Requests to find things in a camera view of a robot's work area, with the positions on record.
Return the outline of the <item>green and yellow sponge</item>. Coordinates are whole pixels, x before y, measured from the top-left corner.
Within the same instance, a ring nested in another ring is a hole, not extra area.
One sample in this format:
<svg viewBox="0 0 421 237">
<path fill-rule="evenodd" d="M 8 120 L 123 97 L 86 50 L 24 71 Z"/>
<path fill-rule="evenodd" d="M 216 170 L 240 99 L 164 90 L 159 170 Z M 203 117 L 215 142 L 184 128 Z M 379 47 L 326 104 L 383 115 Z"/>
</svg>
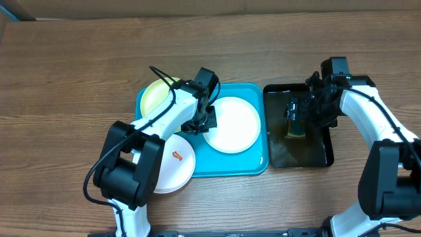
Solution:
<svg viewBox="0 0 421 237">
<path fill-rule="evenodd" d="M 287 119 L 287 137 L 301 138 L 305 136 L 305 122 L 300 119 Z"/>
</svg>

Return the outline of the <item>pale yellow plate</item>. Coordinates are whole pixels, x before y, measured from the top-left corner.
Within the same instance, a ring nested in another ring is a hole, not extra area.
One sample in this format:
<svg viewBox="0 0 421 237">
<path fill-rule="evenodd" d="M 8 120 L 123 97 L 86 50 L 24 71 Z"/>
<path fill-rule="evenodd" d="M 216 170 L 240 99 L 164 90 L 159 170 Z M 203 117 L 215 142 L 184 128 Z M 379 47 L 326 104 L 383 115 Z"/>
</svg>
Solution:
<svg viewBox="0 0 421 237">
<path fill-rule="evenodd" d="M 173 81 L 169 78 L 165 78 L 165 80 L 167 83 L 158 79 L 143 91 L 139 102 L 141 117 L 153 119 L 170 105 L 171 99 L 167 99 L 167 97 L 172 95 L 170 85 L 173 84 Z"/>
</svg>

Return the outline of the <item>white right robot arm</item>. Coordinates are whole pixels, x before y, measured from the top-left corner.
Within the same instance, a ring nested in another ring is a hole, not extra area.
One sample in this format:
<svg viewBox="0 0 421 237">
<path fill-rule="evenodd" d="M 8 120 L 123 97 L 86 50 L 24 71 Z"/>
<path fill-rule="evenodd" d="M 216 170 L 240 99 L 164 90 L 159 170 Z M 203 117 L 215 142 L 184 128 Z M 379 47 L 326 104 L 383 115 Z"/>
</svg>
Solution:
<svg viewBox="0 0 421 237">
<path fill-rule="evenodd" d="M 388 227 L 420 216 L 420 138 L 406 129 L 382 101 L 368 76 L 315 72 L 305 81 L 309 92 L 293 96 L 285 109 L 287 134 L 300 137 L 306 125 L 334 126 L 351 119 L 370 153 L 358 184 L 358 200 L 328 217 L 317 236 L 379 236 Z"/>
</svg>

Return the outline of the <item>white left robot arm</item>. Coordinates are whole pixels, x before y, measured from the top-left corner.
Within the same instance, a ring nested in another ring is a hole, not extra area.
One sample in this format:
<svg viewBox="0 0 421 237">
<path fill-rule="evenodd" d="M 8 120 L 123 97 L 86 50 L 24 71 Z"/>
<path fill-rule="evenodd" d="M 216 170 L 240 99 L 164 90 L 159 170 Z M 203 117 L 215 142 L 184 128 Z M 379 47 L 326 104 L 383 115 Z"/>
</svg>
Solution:
<svg viewBox="0 0 421 237">
<path fill-rule="evenodd" d="M 198 134 L 216 126 L 211 95 L 220 89 L 217 79 L 178 80 L 169 89 L 168 97 L 147 116 L 110 127 L 99 160 L 86 176 L 104 200 L 86 199 L 114 211 L 116 230 L 111 236 L 152 234 L 145 206 L 157 186 L 165 142 L 178 128 Z"/>
</svg>

